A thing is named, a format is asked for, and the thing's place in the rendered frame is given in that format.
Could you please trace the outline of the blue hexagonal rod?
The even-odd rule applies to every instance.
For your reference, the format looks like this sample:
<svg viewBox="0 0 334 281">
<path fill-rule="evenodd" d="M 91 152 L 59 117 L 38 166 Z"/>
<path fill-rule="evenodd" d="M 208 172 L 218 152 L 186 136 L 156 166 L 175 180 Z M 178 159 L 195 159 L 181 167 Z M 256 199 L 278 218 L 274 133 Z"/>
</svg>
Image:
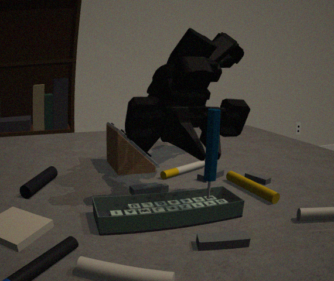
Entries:
<svg viewBox="0 0 334 281">
<path fill-rule="evenodd" d="M 204 180 L 208 181 L 207 196 L 210 198 L 210 186 L 216 181 L 219 150 L 220 109 L 209 108 L 207 118 L 206 157 Z"/>
</svg>

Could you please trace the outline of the beige cylinder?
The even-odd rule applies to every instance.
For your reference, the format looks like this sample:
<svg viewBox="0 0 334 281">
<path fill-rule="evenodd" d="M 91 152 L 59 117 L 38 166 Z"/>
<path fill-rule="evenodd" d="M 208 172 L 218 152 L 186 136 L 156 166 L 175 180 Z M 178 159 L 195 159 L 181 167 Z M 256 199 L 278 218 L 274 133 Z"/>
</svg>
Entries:
<svg viewBox="0 0 334 281">
<path fill-rule="evenodd" d="M 110 281 L 174 281 L 175 273 L 104 262 L 80 256 L 77 271 L 83 275 Z"/>
<path fill-rule="evenodd" d="M 334 220 L 334 207 L 298 208 L 297 221 Z"/>
</svg>

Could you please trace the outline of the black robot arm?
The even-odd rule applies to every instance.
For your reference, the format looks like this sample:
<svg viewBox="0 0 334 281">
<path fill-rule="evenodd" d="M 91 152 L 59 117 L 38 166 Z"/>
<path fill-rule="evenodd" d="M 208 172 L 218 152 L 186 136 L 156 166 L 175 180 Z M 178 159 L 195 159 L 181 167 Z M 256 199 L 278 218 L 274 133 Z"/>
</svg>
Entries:
<svg viewBox="0 0 334 281">
<path fill-rule="evenodd" d="M 153 75 L 147 89 L 148 97 L 158 97 L 159 105 L 155 110 L 161 110 L 162 100 L 159 90 L 167 80 L 168 94 L 172 102 L 182 92 L 198 92 L 210 99 L 207 89 L 210 82 L 218 82 L 222 68 L 230 68 L 243 57 L 244 50 L 237 41 L 226 33 L 219 33 L 211 41 L 208 37 L 189 28 L 172 51 L 166 64 L 160 66 Z M 150 148 L 161 137 L 162 127 L 152 123 L 152 136 L 147 140 L 132 140 L 149 157 Z"/>
</svg>

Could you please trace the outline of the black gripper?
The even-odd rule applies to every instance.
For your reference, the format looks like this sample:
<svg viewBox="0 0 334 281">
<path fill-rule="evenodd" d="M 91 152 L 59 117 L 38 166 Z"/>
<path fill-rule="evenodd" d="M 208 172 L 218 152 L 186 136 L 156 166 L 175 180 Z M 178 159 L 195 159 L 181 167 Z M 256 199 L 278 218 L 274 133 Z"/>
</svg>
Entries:
<svg viewBox="0 0 334 281">
<path fill-rule="evenodd" d="M 161 141 L 169 142 L 188 152 L 200 161 L 206 154 L 208 109 L 220 109 L 220 133 L 218 160 L 221 157 L 220 135 L 223 137 L 238 136 L 243 130 L 250 107 L 244 100 L 226 98 L 220 107 L 206 107 L 206 96 L 198 92 L 182 92 L 172 102 L 168 94 L 167 80 L 159 90 L 162 100 L 161 110 L 158 97 L 133 97 L 128 103 L 125 132 L 130 140 L 147 140 L 152 136 L 152 123 L 162 127 Z M 194 128 L 200 128 L 198 137 Z M 202 143 L 202 144 L 201 144 Z"/>
</svg>

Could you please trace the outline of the black cylinder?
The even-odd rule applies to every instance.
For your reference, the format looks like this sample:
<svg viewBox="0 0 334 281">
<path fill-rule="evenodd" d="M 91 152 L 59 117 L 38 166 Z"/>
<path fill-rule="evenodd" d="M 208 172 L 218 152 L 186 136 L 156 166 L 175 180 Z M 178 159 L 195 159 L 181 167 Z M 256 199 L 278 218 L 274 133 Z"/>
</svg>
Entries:
<svg viewBox="0 0 334 281">
<path fill-rule="evenodd" d="M 79 243 L 77 239 L 69 236 L 44 254 L 38 256 L 38 258 L 8 276 L 3 281 L 32 281 L 42 272 L 76 249 L 78 245 Z"/>
<path fill-rule="evenodd" d="M 48 167 L 43 172 L 20 187 L 21 196 L 25 199 L 31 198 L 36 192 L 48 184 L 48 182 L 57 177 L 57 174 L 58 172 L 55 167 Z"/>
</svg>

